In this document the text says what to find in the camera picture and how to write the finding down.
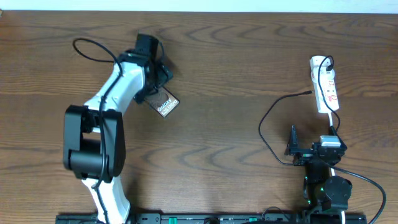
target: power outlet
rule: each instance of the power outlet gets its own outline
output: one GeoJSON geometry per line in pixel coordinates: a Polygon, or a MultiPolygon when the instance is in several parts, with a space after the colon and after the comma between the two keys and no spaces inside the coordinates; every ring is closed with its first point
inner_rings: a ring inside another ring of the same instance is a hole
{"type": "MultiPolygon", "coordinates": [[[[318,112],[331,113],[331,111],[326,107],[326,104],[323,101],[322,93],[318,86],[319,66],[324,58],[325,56],[314,56],[311,58],[311,79],[315,90],[315,98],[317,99],[318,112]]],[[[334,81],[335,70],[332,69],[331,71],[326,71],[327,66],[329,66],[330,64],[330,59],[326,59],[322,64],[322,67],[320,69],[320,84],[322,86],[323,94],[325,96],[326,102],[328,103],[328,106],[333,111],[336,111],[338,110],[339,105],[337,99],[336,85],[334,81]]]]}

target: power strip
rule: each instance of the power strip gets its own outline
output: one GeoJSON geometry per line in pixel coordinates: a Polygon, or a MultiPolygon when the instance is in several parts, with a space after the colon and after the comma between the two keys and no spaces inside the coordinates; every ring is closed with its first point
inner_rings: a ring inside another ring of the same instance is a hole
{"type": "MultiPolygon", "coordinates": [[[[325,56],[314,56],[310,60],[311,66],[311,79],[313,82],[313,87],[315,90],[315,98],[317,99],[317,106],[319,113],[331,113],[331,111],[326,107],[325,102],[322,98],[321,90],[318,86],[318,71],[321,62],[325,59],[325,56]]],[[[328,106],[333,110],[336,111],[338,106],[338,99],[337,99],[337,92],[336,92],[336,85],[335,85],[335,70],[332,69],[331,71],[326,71],[327,66],[331,64],[330,59],[326,59],[322,64],[320,70],[320,84],[322,86],[323,94],[325,96],[326,102],[328,106]]]]}

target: label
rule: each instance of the label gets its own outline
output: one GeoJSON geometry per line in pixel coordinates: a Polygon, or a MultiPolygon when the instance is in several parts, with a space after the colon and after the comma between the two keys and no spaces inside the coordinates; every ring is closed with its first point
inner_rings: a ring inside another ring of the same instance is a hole
{"type": "Polygon", "coordinates": [[[158,93],[145,97],[145,101],[164,118],[180,104],[180,101],[164,87],[160,87],[158,93]]]}

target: wood grain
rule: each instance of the wood grain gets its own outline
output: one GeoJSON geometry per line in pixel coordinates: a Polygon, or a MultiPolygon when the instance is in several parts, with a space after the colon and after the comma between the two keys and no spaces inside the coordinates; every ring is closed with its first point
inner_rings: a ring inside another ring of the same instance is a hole
{"type": "MultiPolygon", "coordinates": [[[[123,184],[135,205],[163,212],[261,212],[305,206],[300,167],[283,167],[257,133],[261,116],[286,93],[311,90],[308,60],[332,54],[340,136],[339,166],[381,184],[398,211],[398,16],[171,12],[6,11],[0,18],[0,223],[53,223],[59,213],[90,213],[83,184],[62,165],[63,115],[95,94],[111,66],[74,52],[76,37],[119,53],[138,32],[163,41],[182,102],[162,119],[134,103],[124,117],[123,184]]],[[[81,45],[88,55],[107,58],[81,45]]],[[[263,133],[283,161],[295,124],[303,144],[325,133],[315,97],[282,101],[263,133]]],[[[362,180],[351,212],[368,219],[381,194],[362,180]]]]}

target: black cable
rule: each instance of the black cable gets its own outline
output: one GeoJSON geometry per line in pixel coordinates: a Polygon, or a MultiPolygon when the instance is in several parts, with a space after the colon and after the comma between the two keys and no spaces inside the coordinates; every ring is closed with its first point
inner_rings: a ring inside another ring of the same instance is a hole
{"type": "Polygon", "coordinates": [[[320,79],[320,75],[321,75],[321,67],[322,67],[322,64],[323,64],[323,63],[325,62],[325,60],[328,59],[328,58],[331,58],[331,60],[333,61],[333,63],[331,63],[331,64],[326,68],[326,70],[327,70],[327,71],[332,70],[332,69],[333,69],[333,66],[335,65],[335,59],[334,59],[331,55],[326,56],[326,57],[322,60],[321,64],[319,65],[319,70],[318,70],[318,86],[319,86],[319,90],[321,91],[322,98],[323,98],[323,101],[325,102],[326,107],[337,117],[337,120],[338,120],[338,124],[337,124],[337,128],[336,128],[336,132],[337,132],[338,129],[340,128],[340,117],[337,115],[336,111],[332,110],[332,109],[329,107],[328,103],[326,102],[325,95],[323,94],[322,86],[321,86],[321,83],[320,83],[320,80],[319,80],[319,79],[320,79]]]}
{"type": "Polygon", "coordinates": [[[356,174],[356,173],[351,172],[351,171],[348,171],[348,170],[344,170],[344,169],[339,168],[339,167],[335,167],[335,166],[329,165],[327,162],[325,162],[325,161],[323,161],[323,160],[321,160],[321,159],[320,159],[320,161],[323,162],[326,166],[328,166],[328,167],[331,168],[331,169],[334,169],[334,170],[343,172],[343,173],[345,173],[345,174],[353,175],[354,177],[363,179],[363,180],[365,180],[365,181],[367,181],[367,182],[369,182],[369,183],[375,185],[375,186],[381,191],[381,193],[382,193],[382,195],[383,195],[383,200],[382,200],[382,202],[381,202],[381,206],[380,206],[380,208],[379,208],[379,211],[377,211],[376,215],[375,215],[375,216],[372,218],[372,220],[369,222],[369,224],[373,224],[373,223],[377,220],[377,218],[379,218],[379,216],[381,215],[381,213],[382,213],[383,210],[384,210],[384,207],[386,206],[387,195],[386,195],[386,192],[384,191],[384,189],[383,189],[378,183],[376,183],[375,181],[373,181],[373,180],[371,180],[371,179],[369,179],[369,178],[367,178],[367,177],[364,177],[364,176],[362,176],[362,175],[356,174]]]}
{"type": "Polygon", "coordinates": [[[279,162],[280,164],[282,164],[282,165],[285,165],[285,166],[292,166],[293,164],[286,163],[286,162],[282,162],[282,161],[276,156],[276,154],[274,153],[274,151],[271,149],[270,145],[267,143],[267,141],[264,139],[264,137],[263,137],[262,134],[261,134],[261,124],[262,124],[262,122],[264,121],[264,119],[266,118],[266,116],[268,115],[268,113],[271,111],[271,109],[278,103],[278,101],[280,101],[280,100],[282,100],[282,99],[284,99],[284,98],[287,98],[287,97],[300,96],[300,95],[308,95],[308,94],[311,94],[311,93],[312,93],[312,91],[309,90],[309,91],[305,91],[305,92],[302,92],[302,93],[289,94],[289,95],[284,95],[284,96],[280,97],[278,100],[276,100],[276,101],[272,104],[272,106],[268,109],[268,111],[265,113],[265,115],[262,117],[262,119],[261,119],[261,121],[260,121],[260,123],[259,123],[259,135],[260,135],[262,141],[264,141],[264,143],[267,145],[267,147],[269,148],[269,150],[271,151],[271,153],[275,156],[275,158],[278,160],[278,162],[279,162]]]}
{"type": "Polygon", "coordinates": [[[286,216],[286,214],[284,213],[284,211],[282,211],[282,209],[280,209],[280,208],[278,208],[278,207],[276,207],[276,206],[271,206],[271,207],[267,208],[267,209],[262,213],[261,219],[265,220],[266,218],[265,218],[264,216],[265,216],[265,215],[268,213],[268,211],[269,211],[270,209],[272,209],[272,208],[278,209],[280,212],[282,212],[282,214],[283,214],[284,217],[287,219],[287,221],[289,220],[289,218],[286,216]]]}
{"type": "Polygon", "coordinates": [[[110,50],[108,50],[105,46],[101,45],[100,43],[95,42],[94,40],[90,40],[90,39],[86,39],[86,38],[77,38],[77,39],[73,40],[72,46],[78,52],[78,54],[80,54],[84,58],[87,58],[89,60],[93,60],[95,62],[113,62],[113,63],[116,63],[118,65],[118,67],[119,67],[119,75],[118,75],[118,77],[112,82],[112,84],[109,86],[109,88],[105,91],[104,95],[101,97],[101,102],[99,103],[98,119],[99,119],[99,130],[100,130],[100,135],[101,135],[102,165],[101,165],[101,173],[100,173],[100,175],[98,177],[97,183],[95,185],[91,186],[91,188],[94,189],[95,192],[97,193],[99,204],[101,205],[101,208],[104,211],[105,221],[106,221],[106,223],[109,223],[108,212],[105,209],[105,205],[104,205],[104,202],[102,201],[102,197],[101,197],[101,194],[100,194],[100,191],[99,191],[99,187],[100,187],[100,185],[101,185],[101,183],[102,183],[102,181],[104,179],[104,174],[106,172],[106,167],[108,165],[108,160],[109,160],[108,156],[106,155],[106,145],[105,145],[105,135],[104,135],[104,119],[103,119],[103,106],[105,104],[107,95],[112,90],[112,88],[115,86],[115,84],[118,82],[120,77],[123,76],[123,68],[122,68],[122,65],[120,64],[120,62],[118,61],[118,59],[116,58],[116,56],[110,50]],[[76,47],[76,42],[78,42],[79,40],[82,40],[82,41],[85,41],[85,42],[89,42],[89,43],[97,45],[98,47],[101,47],[103,50],[105,50],[113,58],[113,61],[110,61],[110,60],[98,60],[98,59],[91,58],[91,57],[83,54],[76,47]]]}

